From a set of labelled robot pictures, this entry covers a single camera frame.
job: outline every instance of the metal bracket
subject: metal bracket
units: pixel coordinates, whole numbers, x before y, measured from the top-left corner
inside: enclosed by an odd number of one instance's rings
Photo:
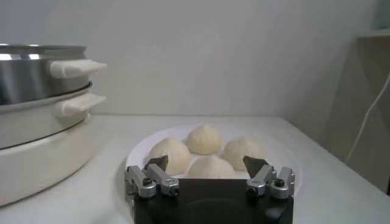
[[[270,165],[263,165],[260,171],[251,179],[246,181],[247,194],[252,198],[264,195],[268,181],[276,178],[276,171]]]
[[[286,199],[294,196],[295,174],[291,168],[283,167],[279,176],[270,184],[271,196],[277,199]]]
[[[156,195],[156,183],[147,178],[138,166],[127,167],[127,195],[138,194],[141,198],[151,198]]]
[[[145,174],[154,180],[161,187],[161,193],[170,197],[179,195],[179,180],[168,176],[156,164],[149,164],[145,167]]]

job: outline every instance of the white wall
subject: white wall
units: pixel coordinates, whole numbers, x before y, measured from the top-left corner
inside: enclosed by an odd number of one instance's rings
[[[320,137],[376,0],[2,1],[0,42],[83,44],[104,114],[287,117]]]

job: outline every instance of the white electric cooker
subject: white electric cooker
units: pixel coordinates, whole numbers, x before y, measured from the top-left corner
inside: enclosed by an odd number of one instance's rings
[[[107,65],[84,51],[0,44],[0,205],[57,183],[93,154],[90,139],[68,140],[105,100],[88,93],[88,76]]]

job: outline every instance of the stainless steel pot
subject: stainless steel pot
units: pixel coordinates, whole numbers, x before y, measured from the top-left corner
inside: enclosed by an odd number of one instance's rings
[[[0,44],[0,105],[88,88],[88,76],[107,65],[85,59],[83,46]]]
[[[87,91],[88,75],[107,65],[84,51],[0,44],[0,150],[64,131],[105,99]]]

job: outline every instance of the shelf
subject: shelf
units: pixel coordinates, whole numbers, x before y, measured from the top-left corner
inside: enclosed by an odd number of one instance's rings
[[[390,37],[390,29],[382,30],[370,30],[367,32],[362,32],[358,35],[359,38],[385,38]]]

